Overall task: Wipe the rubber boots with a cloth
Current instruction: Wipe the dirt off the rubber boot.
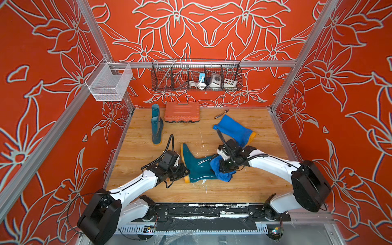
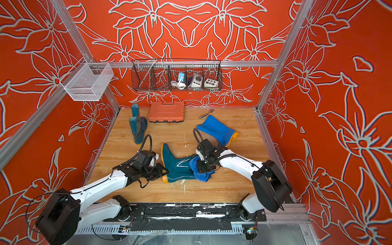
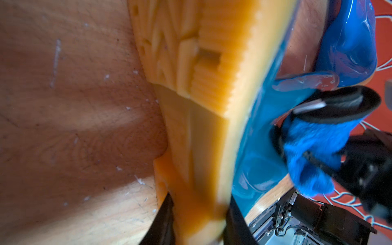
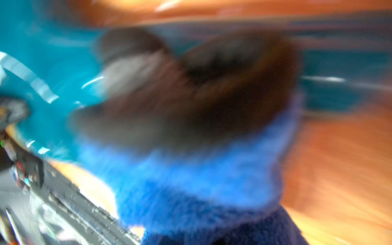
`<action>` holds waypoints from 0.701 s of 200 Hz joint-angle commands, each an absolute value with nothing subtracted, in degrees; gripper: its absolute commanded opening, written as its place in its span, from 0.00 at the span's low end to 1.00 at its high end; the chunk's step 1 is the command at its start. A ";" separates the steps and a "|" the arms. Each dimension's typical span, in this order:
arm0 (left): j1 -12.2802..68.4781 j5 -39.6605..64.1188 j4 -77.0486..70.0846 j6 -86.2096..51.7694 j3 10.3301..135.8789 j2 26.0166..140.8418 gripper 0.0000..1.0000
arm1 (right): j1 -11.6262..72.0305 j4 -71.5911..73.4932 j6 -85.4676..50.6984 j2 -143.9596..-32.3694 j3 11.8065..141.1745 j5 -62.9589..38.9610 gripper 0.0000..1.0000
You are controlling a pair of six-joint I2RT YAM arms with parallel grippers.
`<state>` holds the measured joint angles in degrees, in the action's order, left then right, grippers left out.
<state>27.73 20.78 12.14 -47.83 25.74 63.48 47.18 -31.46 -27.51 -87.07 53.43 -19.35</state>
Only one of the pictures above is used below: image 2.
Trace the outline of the teal rubber boot orange sole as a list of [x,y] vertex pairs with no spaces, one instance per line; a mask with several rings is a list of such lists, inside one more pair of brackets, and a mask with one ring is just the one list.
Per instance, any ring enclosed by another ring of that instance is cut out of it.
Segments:
[[145,117],[140,116],[140,108],[138,104],[133,104],[131,106],[131,110],[132,117],[129,119],[129,124],[134,137],[134,142],[139,145],[143,142],[148,122]]

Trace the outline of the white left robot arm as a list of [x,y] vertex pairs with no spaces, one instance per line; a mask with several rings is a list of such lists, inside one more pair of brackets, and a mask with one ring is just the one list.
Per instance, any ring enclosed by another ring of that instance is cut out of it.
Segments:
[[131,204],[121,195],[106,202],[99,200],[145,178],[151,182],[169,173],[160,163],[137,169],[132,164],[118,165],[108,176],[92,184],[52,193],[35,226],[51,245],[63,245],[80,229],[105,219],[127,221],[134,218]]

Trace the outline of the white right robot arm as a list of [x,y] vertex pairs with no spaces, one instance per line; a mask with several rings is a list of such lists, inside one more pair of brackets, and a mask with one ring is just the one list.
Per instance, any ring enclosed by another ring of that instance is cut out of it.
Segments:
[[225,146],[216,147],[207,139],[198,142],[196,153],[200,157],[197,160],[200,174],[223,167],[237,172],[253,183],[255,194],[246,196],[240,202],[244,213],[253,214],[262,209],[277,212],[284,209],[283,203],[290,197],[293,189],[275,162],[248,159]]

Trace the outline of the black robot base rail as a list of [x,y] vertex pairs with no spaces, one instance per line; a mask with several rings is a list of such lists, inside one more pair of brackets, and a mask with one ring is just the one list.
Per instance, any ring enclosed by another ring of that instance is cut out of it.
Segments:
[[235,203],[138,203],[131,205],[124,220],[108,218],[102,223],[120,225],[126,232],[242,234],[265,221],[263,209],[247,214]]

